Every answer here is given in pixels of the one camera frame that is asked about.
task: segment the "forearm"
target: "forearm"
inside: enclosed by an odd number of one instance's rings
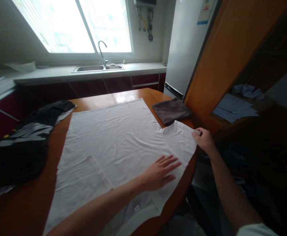
[[[48,236],[97,235],[115,214],[142,191],[137,177],[85,204],[53,228]]]
[[[234,181],[219,152],[214,149],[209,156],[222,207],[236,231],[244,225],[261,223],[262,219]]]

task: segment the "gray cloth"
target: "gray cloth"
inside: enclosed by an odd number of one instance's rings
[[[183,120],[192,116],[192,112],[178,98],[152,105],[153,110],[166,126],[175,120]]]

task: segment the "white countertop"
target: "white countertop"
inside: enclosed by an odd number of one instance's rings
[[[72,73],[76,66],[57,66],[46,69],[36,69],[33,72],[21,73],[14,70],[0,71],[0,77],[5,79],[0,81],[0,95],[12,89],[15,83],[19,84],[40,84],[49,81],[63,81],[63,80],[84,80],[96,79],[103,77],[118,77],[123,75],[149,74],[166,72],[165,66],[162,62],[148,62],[148,63],[129,63],[122,64],[123,70],[105,70],[105,71],[89,71]]]
[[[6,78],[13,79],[17,83],[39,83],[56,80],[77,80],[77,79],[95,79],[101,77],[114,77],[122,75],[148,74],[166,72],[162,62],[152,63],[129,63],[122,64],[125,69],[121,70],[104,70],[72,73],[76,66],[59,66],[45,69],[36,69],[29,73],[14,72],[6,75]]]

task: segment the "window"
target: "window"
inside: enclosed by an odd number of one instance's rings
[[[125,0],[13,2],[49,53],[132,51]]]

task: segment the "white t-shirt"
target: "white t-shirt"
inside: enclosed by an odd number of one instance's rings
[[[79,207],[141,174],[161,155],[172,154],[182,162],[171,172],[176,179],[135,197],[99,235],[131,235],[159,216],[196,150],[192,132],[177,121],[162,129],[143,99],[73,113],[44,235]]]

